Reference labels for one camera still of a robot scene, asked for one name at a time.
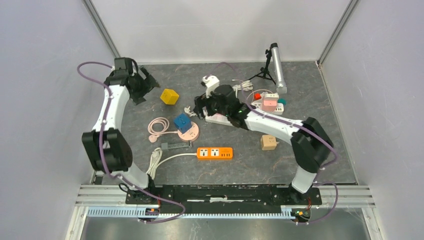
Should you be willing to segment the long white power strip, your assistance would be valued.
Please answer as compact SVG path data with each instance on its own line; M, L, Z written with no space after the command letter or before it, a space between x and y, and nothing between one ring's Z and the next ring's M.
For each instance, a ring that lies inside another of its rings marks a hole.
M232 126L232 123L227 119L225 115L215 113L214 115L209 116L206 110L203 111L205 115L205 121L208 123L220 124L225 126Z

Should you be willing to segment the blue cube socket adapter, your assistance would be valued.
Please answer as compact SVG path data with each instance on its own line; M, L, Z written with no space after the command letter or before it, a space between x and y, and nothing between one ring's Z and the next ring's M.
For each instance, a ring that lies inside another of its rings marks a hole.
M186 113L179 114L174 120L173 123L177 130L182 134L189 131L192 127L190 117Z

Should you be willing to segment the yellow cube socket adapter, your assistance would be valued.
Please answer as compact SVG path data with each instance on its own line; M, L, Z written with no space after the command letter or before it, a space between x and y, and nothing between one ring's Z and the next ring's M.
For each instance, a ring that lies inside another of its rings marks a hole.
M179 94L175 90L169 88L165 88L160 95L160 99L166 105L175 105L179 97Z

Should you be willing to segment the pink round power socket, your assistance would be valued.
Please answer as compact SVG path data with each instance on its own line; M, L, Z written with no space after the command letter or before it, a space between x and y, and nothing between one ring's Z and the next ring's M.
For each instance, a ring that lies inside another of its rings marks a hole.
M177 135L183 142L193 142L199 137L200 129L199 126L192 121L191 128L189 130L184 133L182 133L180 130L177 130Z

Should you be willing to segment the beige dragon cube adapter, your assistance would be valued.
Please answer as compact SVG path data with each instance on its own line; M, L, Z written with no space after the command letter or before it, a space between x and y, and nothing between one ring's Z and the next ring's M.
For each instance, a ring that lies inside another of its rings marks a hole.
M275 136L264 134L260 138L260 145L263 151L275 150L279 142Z

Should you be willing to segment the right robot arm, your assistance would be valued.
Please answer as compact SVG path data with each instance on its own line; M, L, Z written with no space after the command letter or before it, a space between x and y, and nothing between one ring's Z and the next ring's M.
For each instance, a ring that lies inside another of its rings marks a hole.
M308 190L323 162L335 152L332 141L315 118L293 120L267 113L241 102L230 85L220 85L210 94L196 96L194 105L194 112L200 119L220 114L236 128L271 135L290 144L298 167L288 196L295 204L302 204L309 198Z

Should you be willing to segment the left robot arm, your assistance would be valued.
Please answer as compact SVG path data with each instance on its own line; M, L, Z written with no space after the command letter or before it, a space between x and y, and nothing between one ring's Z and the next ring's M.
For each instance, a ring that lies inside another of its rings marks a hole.
M150 186L150 176L133 163L130 145L121 133L125 107L128 101L135 105L145 102L145 95L160 85L156 79L130 57L114 59L114 65L105 81L82 74L81 63L77 72L104 89L104 100L99 117L91 131L84 132L81 141L92 168L111 179L118 179L132 189L145 204L153 203L157 190Z

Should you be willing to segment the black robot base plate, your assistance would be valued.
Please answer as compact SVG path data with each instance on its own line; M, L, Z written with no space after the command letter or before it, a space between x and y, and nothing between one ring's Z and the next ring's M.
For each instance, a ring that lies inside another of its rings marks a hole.
M272 214L282 206L321 205L320 190L311 187L298 193L287 185L231 184L231 185L162 185L150 193L157 200L139 190L130 190L125 202L129 205L158 204L161 214L178 214L182 204L186 214Z

